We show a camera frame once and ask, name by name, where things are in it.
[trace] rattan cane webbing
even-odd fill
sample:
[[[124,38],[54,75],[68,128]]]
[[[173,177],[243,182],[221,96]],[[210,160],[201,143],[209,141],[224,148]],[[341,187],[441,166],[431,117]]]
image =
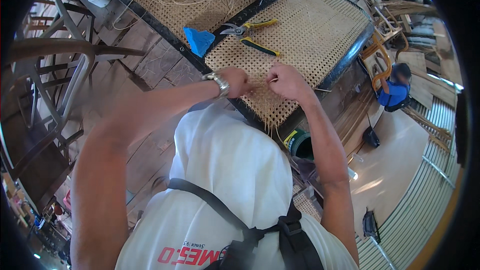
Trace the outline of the rattan cane webbing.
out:
[[[294,66],[311,87],[325,76],[353,45],[369,19],[346,0],[278,0],[249,20],[250,23],[276,18],[275,25],[249,32],[252,39],[280,52],[267,55],[227,36],[205,57],[205,63],[217,71],[235,66],[244,69],[258,88],[242,98],[268,126],[278,127],[298,107],[269,91],[265,84],[274,61]]]
[[[164,4],[156,0],[135,1],[190,47],[183,33],[183,27],[195,28],[198,31],[207,30],[212,33],[255,0],[233,0],[231,12],[225,5],[227,0],[208,0],[193,5]]]

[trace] man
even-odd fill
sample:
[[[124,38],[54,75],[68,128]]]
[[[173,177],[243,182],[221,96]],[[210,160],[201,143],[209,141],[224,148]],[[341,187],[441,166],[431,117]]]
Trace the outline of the man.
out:
[[[385,57],[377,52],[377,57],[387,63]],[[383,106],[398,105],[409,94],[410,78],[412,77],[409,66],[406,63],[393,64],[392,80],[380,79],[381,89],[377,92],[378,102]]]
[[[194,194],[156,194],[129,236],[125,213],[127,149],[179,112],[252,86],[242,69],[228,67],[214,80],[142,93],[118,105],[88,135],[73,171],[71,189],[74,269],[204,269],[242,231]],[[300,223],[324,269],[357,269],[347,161],[342,143],[315,93],[295,68],[275,63],[265,84],[296,100],[308,119],[324,189],[321,225]],[[175,131],[170,178],[182,178],[216,195],[249,228],[265,229],[286,215],[292,198],[289,161],[266,134],[238,112],[215,104],[187,113]],[[252,269],[284,269],[278,232],[258,243]]]

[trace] metal watch band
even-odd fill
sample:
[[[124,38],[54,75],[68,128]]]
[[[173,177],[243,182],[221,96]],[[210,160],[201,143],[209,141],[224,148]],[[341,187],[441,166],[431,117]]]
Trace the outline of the metal watch band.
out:
[[[201,81],[215,81],[220,87],[220,95],[214,99],[226,98],[229,94],[230,85],[220,74],[211,72],[201,76]]]

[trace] tile floor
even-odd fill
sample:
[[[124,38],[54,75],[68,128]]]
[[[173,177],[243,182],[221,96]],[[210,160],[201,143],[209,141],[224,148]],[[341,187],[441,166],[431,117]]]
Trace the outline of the tile floor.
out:
[[[362,2],[363,0],[360,0],[358,4],[362,6]],[[146,51],[146,54],[142,57],[130,56],[113,63],[101,62],[97,65],[93,72],[93,88],[90,89],[88,84],[83,88],[84,104],[75,111],[77,121],[70,121],[68,128],[65,129],[68,132],[64,130],[66,136],[78,129],[84,130],[84,135],[70,146],[72,160],[78,157],[88,133],[93,129],[95,123],[105,115],[115,101],[145,90],[145,86],[139,86],[134,82],[138,82],[138,78],[141,78],[148,86],[147,88],[151,90],[171,88],[200,79],[200,73],[195,67],[173,49],[165,39],[144,21],[135,22],[134,18],[129,13],[121,16],[120,21],[116,24],[117,27],[123,28],[134,23],[124,30],[98,26],[95,22],[98,35],[95,34],[94,40],[97,43],[102,40],[107,45],[140,49]],[[76,23],[81,26],[82,19],[78,17],[75,19]],[[224,104],[225,108],[233,108],[227,100],[224,100]],[[129,148],[126,202],[130,226],[135,225],[138,211],[145,209],[153,194],[166,187],[166,183],[161,183],[159,187],[152,190],[152,183],[157,178],[169,174],[175,155],[174,132],[185,113],[184,111],[173,117],[160,129]],[[57,192],[57,197],[62,199],[69,186],[70,180],[67,179]]]

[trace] corrugated metal wall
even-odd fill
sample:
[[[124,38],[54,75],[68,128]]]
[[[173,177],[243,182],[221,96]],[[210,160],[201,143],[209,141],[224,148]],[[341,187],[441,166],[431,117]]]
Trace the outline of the corrugated metal wall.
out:
[[[448,129],[452,135],[455,127],[454,109],[434,97],[428,111],[417,108],[436,126]],[[455,140],[449,142],[451,154],[429,139],[423,155],[440,168],[455,184],[460,166],[457,164]],[[397,270],[406,269],[426,244],[442,217],[452,195],[453,187],[427,161],[423,160],[412,183],[390,217],[379,228],[385,254]],[[391,269],[387,259],[371,239],[362,242],[357,237],[360,269]]]

